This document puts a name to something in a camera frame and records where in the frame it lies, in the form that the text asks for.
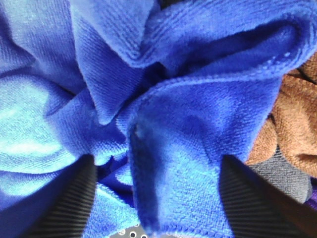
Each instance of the ribbed black surface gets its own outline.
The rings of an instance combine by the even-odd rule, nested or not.
[[[248,168],[241,171],[244,165],[237,166],[241,162],[235,160],[230,156],[223,159],[219,184],[221,200],[235,237],[308,238],[266,200],[259,192],[259,184],[252,184],[259,182],[259,177]]]
[[[96,167],[92,156],[65,186],[54,206],[22,236],[23,238],[80,238],[90,216],[96,190]]]

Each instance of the brown towel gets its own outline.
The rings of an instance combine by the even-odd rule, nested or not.
[[[246,164],[269,159],[278,144],[292,165],[317,177],[316,80],[317,53],[299,70],[284,76],[271,117],[258,134]]]

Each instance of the pile of towels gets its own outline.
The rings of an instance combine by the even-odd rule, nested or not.
[[[316,209],[316,50],[316,0],[2,0],[0,212],[83,154],[85,238],[233,237],[224,155]]]

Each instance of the blue microfiber towel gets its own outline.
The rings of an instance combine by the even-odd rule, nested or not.
[[[317,49],[315,0],[2,0],[0,23],[0,170],[24,176],[1,180],[36,181],[0,199],[93,154],[88,238],[138,220],[232,237],[221,158],[247,159],[282,75]]]

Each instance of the gray fabric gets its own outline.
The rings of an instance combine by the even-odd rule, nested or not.
[[[312,195],[310,176],[292,166],[285,159],[279,148],[276,149],[276,153],[272,158],[251,165],[250,168],[300,203],[304,203]]]

